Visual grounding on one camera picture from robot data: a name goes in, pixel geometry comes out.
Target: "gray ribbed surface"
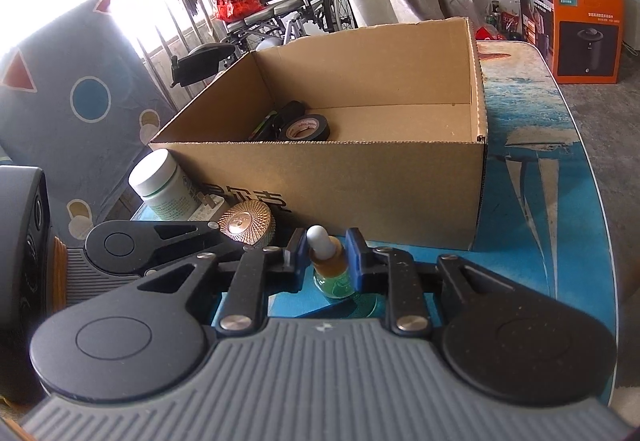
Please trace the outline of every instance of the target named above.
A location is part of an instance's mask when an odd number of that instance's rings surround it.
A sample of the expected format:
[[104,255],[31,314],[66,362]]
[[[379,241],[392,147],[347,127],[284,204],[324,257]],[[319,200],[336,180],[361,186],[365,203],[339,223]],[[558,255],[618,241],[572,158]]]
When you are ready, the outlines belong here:
[[138,280],[138,275],[116,277],[96,269],[84,254],[84,249],[67,250],[66,259],[66,303],[78,304],[101,295],[116,287]]
[[431,344],[377,320],[328,324],[271,319],[223,341],[197,378],[157,399],[83,407],[55,397],[24,427],[38,441],[614,441],[631,430],[595,399],[538,410],[491,401]]

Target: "red triangle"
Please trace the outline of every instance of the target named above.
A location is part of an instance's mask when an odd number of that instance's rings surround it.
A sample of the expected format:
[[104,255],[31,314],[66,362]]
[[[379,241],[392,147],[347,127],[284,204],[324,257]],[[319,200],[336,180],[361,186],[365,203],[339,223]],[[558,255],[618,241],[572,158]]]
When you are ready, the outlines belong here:
[[109,13],[109,4],[111,0],[99,0],[98,4],[95,5],[94,11],[97,13]]
[[24,63],[24,58],[20,50],[16,50],[14,57],[9,62],[9,66],[4,72],[4,77],[0,80],[0,85],[15,88],[17,90],[26,90],[27,92],[37,92],[38,89],[33,84],[31,73]]

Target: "white jar lid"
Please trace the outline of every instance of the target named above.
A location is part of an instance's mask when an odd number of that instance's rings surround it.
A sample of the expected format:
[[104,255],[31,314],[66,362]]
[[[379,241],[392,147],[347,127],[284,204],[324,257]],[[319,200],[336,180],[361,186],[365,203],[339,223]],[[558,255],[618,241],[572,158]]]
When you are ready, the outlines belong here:
[[129,185],[140,197],[162,188],[171,179],[178,164],[166,148],[159,148],[142,158],[129,175]]

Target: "concrete floor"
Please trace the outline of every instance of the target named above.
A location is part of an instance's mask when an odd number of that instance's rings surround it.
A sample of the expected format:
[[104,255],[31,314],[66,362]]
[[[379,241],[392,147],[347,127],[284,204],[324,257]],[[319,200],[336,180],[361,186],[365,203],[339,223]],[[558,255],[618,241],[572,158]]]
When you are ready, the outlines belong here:
[[617,386],[640,387],[640,57],[623,51],[616,85],[561,89],[609,223],[620,299]]

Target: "white rubber dropper bulb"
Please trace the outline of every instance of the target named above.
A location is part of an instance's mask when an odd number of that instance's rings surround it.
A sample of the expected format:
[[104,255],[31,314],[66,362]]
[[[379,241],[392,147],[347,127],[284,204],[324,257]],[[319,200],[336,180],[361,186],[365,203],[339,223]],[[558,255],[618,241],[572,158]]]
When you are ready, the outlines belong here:
[[335,255],[335,244],[331,242],[329,234],[322,226],[316,225],[306,230],[306,239],[318,261],[327,261]]

